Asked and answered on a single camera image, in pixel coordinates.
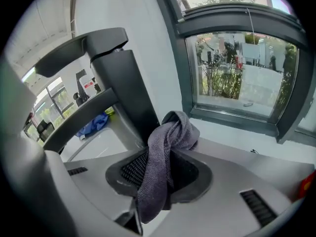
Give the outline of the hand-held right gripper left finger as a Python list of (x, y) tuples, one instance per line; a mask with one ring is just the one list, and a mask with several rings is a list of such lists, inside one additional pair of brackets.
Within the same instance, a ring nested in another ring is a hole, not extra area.
[(137, 192), (148, 159), (148, 149), (100, 158), (66, 162), (65, 167), (81, 193), (102, 214), (123, 228), (143, 235)]

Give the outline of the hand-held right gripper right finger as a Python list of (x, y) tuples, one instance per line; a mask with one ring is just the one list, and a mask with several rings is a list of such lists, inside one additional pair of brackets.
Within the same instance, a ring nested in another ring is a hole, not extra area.
[(245, 237), (259, 234), (290, 200), (234, 162), (173, 150), (171, 210), (149, 237)]

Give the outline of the dark grey cloth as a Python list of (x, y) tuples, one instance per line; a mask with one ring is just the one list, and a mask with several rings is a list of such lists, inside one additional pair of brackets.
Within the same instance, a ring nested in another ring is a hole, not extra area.
[(182, 111), (170, 111), (148, 138), (148, 161), (138, 190), (138, 209), (143, 224), (151, 222), (167, 204), (168, 188), (173, 187), (170, 167), (172, 148), (189, 150), (200, 131)]

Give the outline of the black faucet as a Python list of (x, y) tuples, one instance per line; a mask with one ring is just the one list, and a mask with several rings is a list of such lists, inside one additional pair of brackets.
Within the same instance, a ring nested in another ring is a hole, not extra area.
[(109, 107), (127, 121), (136, 140), (147, 140), (159, 126), (132, 50), (124, 50), (128, 36), (124, 28), (89, 32), (58, 46), (35, 64), (36, 74), (51, 78), (70, 63), (88, 54), (101, 92), (83, 103), (46, 140), (44, 149), (60, 152), (87, 123)]

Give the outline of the blue cloth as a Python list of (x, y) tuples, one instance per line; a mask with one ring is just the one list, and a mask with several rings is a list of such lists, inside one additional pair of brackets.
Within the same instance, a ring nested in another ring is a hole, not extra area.
[(83, 128), (81, 128), (77, 133), (76, 136), (78, 138), (81, 137), (89, 137), (95, 134), (96, 132), (103, 129), (108, 121), (108, 115), (103, 112), (102, 114), (96, 116), (92, 121), (86, 124)]

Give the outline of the black mesh office chair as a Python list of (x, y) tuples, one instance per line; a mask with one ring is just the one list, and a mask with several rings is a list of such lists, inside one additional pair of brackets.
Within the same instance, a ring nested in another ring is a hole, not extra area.
[(54, 125), (52, 122), (46, 122), (42, 120), (39, 125), (37, 126), (37, 132), (39, 134), (39, 138), (45, 142), (51, 133), (54, 131)]

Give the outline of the red drink cup with straw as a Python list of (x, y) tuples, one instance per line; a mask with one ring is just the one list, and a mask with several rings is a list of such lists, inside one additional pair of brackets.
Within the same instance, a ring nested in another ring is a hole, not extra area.
[(308, 177), (306, 177), (304, 180), (302, 180), (299, 188), (298, 199), (304, 198), (306, 196), (306, 193), (309, 190), (315, 176), (316, 170), (313, 173), (311, 173)]

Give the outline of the dark framed window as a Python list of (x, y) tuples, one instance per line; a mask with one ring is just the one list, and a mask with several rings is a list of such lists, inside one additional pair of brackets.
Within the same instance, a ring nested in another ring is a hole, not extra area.
[(316, 50), (286, 0), (157, 2), (189, 117), (316, 147)]
[(62, 79), (58, 77), (37, 95), (25, 133), (28, 137), (43, 145), (44, 141), (40, 139), (40, 134), (37, 131), (40, 122), (52, 123), (54, 128), (58, 128), (75, 110), (76, 107)]

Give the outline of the tall black ribbed stand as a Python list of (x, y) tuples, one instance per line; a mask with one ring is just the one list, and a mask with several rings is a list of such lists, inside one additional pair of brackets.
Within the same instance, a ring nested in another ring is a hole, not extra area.
[(89, 99), (89, 96), (85, 93), (84, 88), (81, 85), (80, 80), (79, 80), (85, 75), (86, 75), (86, 71), (84, 69), (76, 73), (76, 82), (77, 82), (77, 87), (78, 87), (77, 92), (79, 93), (83, 103), (85, 103)]

